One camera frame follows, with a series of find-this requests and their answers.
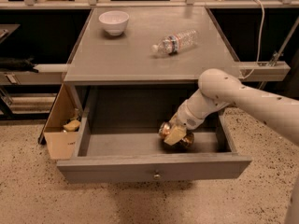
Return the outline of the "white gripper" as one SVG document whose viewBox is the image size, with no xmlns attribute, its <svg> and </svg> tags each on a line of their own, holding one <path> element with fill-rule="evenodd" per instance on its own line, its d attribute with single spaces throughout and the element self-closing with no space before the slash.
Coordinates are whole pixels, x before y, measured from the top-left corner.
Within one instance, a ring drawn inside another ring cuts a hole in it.
<svg viewBox="0 0 299 224">
<path fill-rule="evenodd" d="M 178 108 L 177 114 L 174 114 L 169 120 L 171 127 L 164 131 L 164 141 L 169 146 L 173 146 L 186 135 L 187 130 L 197 129 L 204 122 L 205 114 L 205 112 L 200 110 L 193 113 L 187 105 L 181 105 Z"/>
</svg>

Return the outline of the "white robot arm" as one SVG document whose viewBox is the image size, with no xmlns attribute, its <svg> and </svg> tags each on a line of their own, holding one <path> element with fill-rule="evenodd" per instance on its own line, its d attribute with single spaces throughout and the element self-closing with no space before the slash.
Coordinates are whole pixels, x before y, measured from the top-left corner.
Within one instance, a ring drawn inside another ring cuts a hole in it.
<svg viewBox="0 0 299 224">
<path fill-rule="evenodd" d="M 198 78 L 198 90 L 186 99 L 159 135 L 173 146 L 197 129 L 212 113 L 235 105 L 276 133 L 299 145 L 299 101 L 244 85 L 220 69 L 208 69 Z"/>
</svg>

